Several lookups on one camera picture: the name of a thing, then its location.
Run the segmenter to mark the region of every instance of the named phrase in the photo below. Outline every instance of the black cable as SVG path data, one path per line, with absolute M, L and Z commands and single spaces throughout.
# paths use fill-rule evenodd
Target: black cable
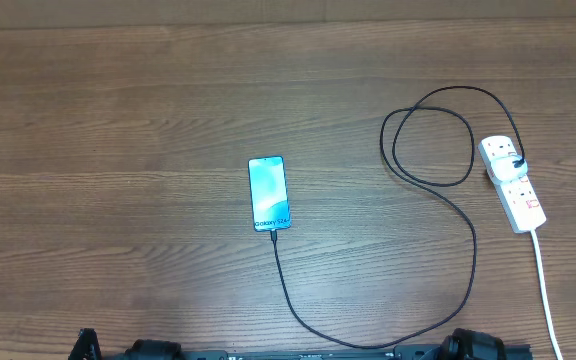
M 424 329 L 421 329 L 417 332 L 414 332 L 412 334 L 406 335 L 402 338 L 399 338 L 397 340 L 385 343 L 385 344 L 378 344 L 378 345 L 357 345 L 357 344 L 352 344 L 343 340 L 339 340 L 336 339 L 332 336 L 328 336 L 326 334 L 323 334 L 317 330 L 315 330 L 314 328 L 312 328 L 310 325 L 306 324 L 300 317 L 299 315 L 297 315 L 297 312 L 295 311 L 295 309 L 292 306 L 292 303 L 290 302 L 290 296 L 288 295 L 288 289 L 286 288 L 286 282 L 284 281 L 284 275 L 283 272 L 281 271 L 281 263 L 279 261 L 279 254 L 277 253 L 277 231 L 276 230 L 272 230 L 270 232 L 270 238 L 272 240 L 272 244 L 275 250 L 275 260 L 277 262 L 277 270 L 279 271 L 279 279 L 281 280 L 281 286 L 284 289 L 284 296 L 286 298 L 286 302 L 288 303 L 288 308 L 290 308 L 290 312 L 292 313 L 292 315 L 295 317 L 295 319 L 301 324 L 301 326 L 303 326 L 304 328 L 306 328 L 308 331 L 310 331 L 311 333 L 324 338 L 326 340 L 335 342 L 337 344 L 340 345 L 344 345 L 344 346 L 348 346 L 348 347 L 352 347 L 352 348 L 356 348 L 356 349 L 381 349 L 381 348 L 385 348 L 385 347 L 390 347 L 390 346 L 394 346 L 396 344 L 399 344 L 400 342 L 404 341 L 404 340 L 408 340 L 410 338 L 413 338 L 415 336 L 421 335 L 427 331 L 433 330 L 445 323 L 447 323 L 448 321 L 450 321 L 450 319 L 452 319 L 453 317 L 455 317 L 455 315 L 457 315 L 461 309 L 463 309 L 463 307 L 466 305 L 466 302 L 468 301 L 468 297 L 470 297 L 470 292 L 472 290 L 472 284 L 475 280 L 475 269 L 477 266 L 477 234 L 475 232 L 475 226 L 473 225 L 472 221 L 470 221 L 470 218 L 468 218 L 468 215 L 466 215 L 466 213 L 464 213 L 457 205 L 455 205 L 452 201 L 448 200 L 446 197 L 444 197 L 443 195 L 441 195 L 440 193 L 425 187 L 421 184 L 425 184 L 425 185 L 430 185 L 430 186 L 438 186 L 438 187 L 449 187 L 449 186 L 455 186 L 458 184 L 461 184 L 462 182 L 464 182 L 467 178 L 468 175 L 470 175 L 470 172 L 472 171 L 472 167 L 475 161 L 475 138 L 473 136 L 472 133 L 472 128 L 470 127 L 470 124 L 468 123 L 468 121 L 461 115 L 459 115 L 458 113 L 449 110 L 449 109 L 445 109 L 445 108 L 441 108 L 441 107 L 424 107 L 424 106 L 420 106 L 421 102 L 424 101 L 425 99 L 427 99 L 429 96 L 438 93 L 440 91 L 444 91 L 444 90 L 450 90 L 450 89 L 468 89 L 468 90 L 476 90 L 476 91 L 480 91 L 483 92 L 487 95 L 489 95 L 490 97 L 492 97 L 493 99 L 495 99 L 495 101 L 497 101 L 497 103 L 501 106 L 501 108 L 504 110 L 504 112 L 506 113 L 506 116 L 508 117 L 508 120 L 510 121 L 510 124 L 512 125 L 512 128 L 515 130 L 515 135 L 517 136 L 517 141 L 519 143 L 519 148 L 521 149 L 521 160 L 518 160 L 515 163 L 515 166 L 521 166 L 521 164 L 523 164 L 523 162 L 525 161 L 525 152 L 524 152 L 524 147 L 521 144 L 521 138 L 519 137 L 519 131 L 517 130 L 517 126 L 515 126 L 515 122 L 512 119 L 512 115 L 510 115 L 510 112 L 508 111 L 508 109 L 506 108 L 506 106 L 501 102 L 501 100 L 499 100 L 499 98 L 497 98 L 494 94 L 484 90 L 484 89 L 480 89 L 478 87 L 474 87 L 474 86 L 448 86 L 448 87 L 444 87 L 444 88 L 440 88 L 434 91 L 431 91 L 430 93 L 428 93 L 426 96 L 424 96 L 423 98 L 421 98 L 421 100 L 417 101 L 417 103 L 410 108 L 405 108 L 405 109 L 399 109 L 399 110 L 395 110 L 393 112 L 391 112 L 390 114 L 388 114 L 388 116 L 386 116 L 386 118 L 384 119 L 382 125 L 381 125 L 381 132 L 380 132 L 380 136 L 379 136 L 379 150 L 381 151 L 381 156 L 383 158 L 383 160 L 386 162 L 386 165 L 388 166 L 388 168 L 390 169 L 390 171 L 392 171 L 393 174 L 395 174 L 397 177 L 399 177 L 400 179 L 402 179 L 403 181 L 412 184 L 420 189 L 423 189 L 433 195 L 435 195 L 436 197 L 438 197 L 439 199 L 441 199 L 442 201 L 444 201 L 445 203 L 447 203 L 448 205 L 450 205 L 455 212 L 457 212 L 457 214 L 459 214 L 459 216 L 462 217 L 462 219 L 464 219 L 464 221 L 466 222 L 466 224 L 468 224 L 468 227 L 470 228 L 470 231 L 472 232 L 472 269 L 470 272 L 470 280 L 468 281 L 468 288 L 466 290 L 466 294 L 464 295 L 464 299 L 461 301 L 461 303 L 459 304 L 459 306 L 457 307 L 457 309 L 455 311 L 453 311 L 450 315 L 448 315 L 445 319 L 432 324 Z M 470 164 L 468 165 L 468 171 L 466 171 L 466 174 L 460 179 L 457 180 L 455 182 L 451 182 L 451 183 L 438 183 L 438 182 L 431 182 L 431 181 L 426 181 L 423 179 L 419 179 L 418 177 L 410 174 L 408 171 L 406 171 L 401 164 L 399 163 L 399 160 L 397 160 L 397 155 L 395 153 L 395 145 L 397 144 L 397 138 L 399 137 L 399 133 L 401 132 L 401 128 L 404 126 L 404 123 L 406 122 L 406 120 L 408 120 L 408 118 L 410 117 L 410 115 L 412 115 L 413 112 L 417 111 L 417 110 L 431 110 L 431 111 L 441 111 L 441 112 L 445 112 L 448 114 L 451 114 L 457 118 L 459 118 L 459 120 L 461 120 L 466 127 L 468 128 L 468 133 L 470 134 Z M 397 133 L 395 134 L 395 138 L 393 139 L 392 142 L 392 156 L 393 156 L 393 160 L 395 161 L 395 164 L 397 165 L 397 168 L 399 168 L 399 170 L 406 176 L 398 173 L 393 166 L 390 164 L 390 161 L 388 161 L 388 158 L 386 157 L 386 153 L 384 152 L 384 129 L 386 128 L 386 123 L 388 122 L 388 119 L 390 119 L 390 117 L 392 117 L 393 115 L 400 113 L 400 112 L 404 112 L 407 111 L 408 113 L 406 114 L 406 116 L 404 116 L 404 118 L 401 120 L 401 123 L 399 124 L 399 128 L 397 129 Z

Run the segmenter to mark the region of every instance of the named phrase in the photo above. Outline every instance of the smartphone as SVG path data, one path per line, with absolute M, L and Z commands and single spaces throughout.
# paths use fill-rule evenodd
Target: smartphone
M 272 156 L 248 161 L 255 231 L 289 228 L 290 205 L 284 159 Z

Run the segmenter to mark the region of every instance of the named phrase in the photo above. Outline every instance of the white power strip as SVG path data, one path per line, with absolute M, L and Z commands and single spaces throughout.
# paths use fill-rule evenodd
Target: white power strip
M 499 200 L 506 211 L 512 230 L 518 234 L 530 232 L 532 236 L 548 333 L 557 360 L 563 360 L 550 315 L 546 279 L 541 263 L 541 250 L 535 232 L 539 226 L 546 222 L 546 214 L 537 200 L 535 189 L 532 188 L 530 180 L 528 180 L 528 165 L 524 161 L 519 168 L 514 166 L 514 163 L 521 157 L 517 155 L 512 140 L 507 136 L 497 135 L 483 139 L 479 143 L 479 153 L 486 164 L 490 180 L 495 184 L 497 195 L 499 195 Z
M 546 214 L 537 200 L 528 175 L 525 175 L 528 171 L 527 165 L 524 164 L 525 171 L 517 174 L 517 177 L 514 173 L 508 174 L 509 171 L 503 171 L 499 166 L 495 166 L 495 162 L 501 163 L 504 159 L 520 158 L 512 140 L 500 135 L 487 137 L 479 144 L 479 153 L 486 164 L 488 176 L 495 184 L 512 230 L 519 234 L 543 225 L 546 222 Z

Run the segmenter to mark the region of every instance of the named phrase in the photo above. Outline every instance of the wooden table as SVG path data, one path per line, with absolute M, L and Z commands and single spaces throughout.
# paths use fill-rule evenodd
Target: wooden table
M 371 344 L 445 317 L 470 233 L 388 174 L 378 134 L 389 111 L 453 84 L 516 117 L 548 216 L 555 326 L 576 359 L 576 18 L 0 32 L 0 359 L 65 358 L 81 327 L 109 353 L 137 338 L 340 348 L 293 319 L 268 234 L 253 231 L 247 160 L 271 154 L 286 159 L 294 225 L 279 250 L 306 321 Z M 428 104 L 466 116 L 476 141 L 511 134 L 481 94 Z M 427 113 L 398 151 L 449 180 L 470 148 L 458 120 Z M 477 275 L 464 310 L 414 342 L 465 327 L 554 358 L 530 239 L 479 155 L 439 191 L 476 226 Z

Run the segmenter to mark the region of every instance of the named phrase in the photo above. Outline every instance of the electrical socket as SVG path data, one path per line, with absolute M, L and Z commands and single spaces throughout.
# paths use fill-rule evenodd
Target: electrical socket
M 543 225 L 546 222 L 546 214 L 544 214 L 537 199 L 535 189 L 530 184 L 528 175 L 519 176 L 502 183 L 495 181 L 496 178 L 503 178 L 505 174 L 495 174 L 491 164 L 499 158 L 517 155 L 512 140 L 507 136 L 490 136 L 483 139 L 478 148 L 486 165 L 488 176 L 493 181 L 501 205 L 506 211 L 512 230 L 520 234 Z

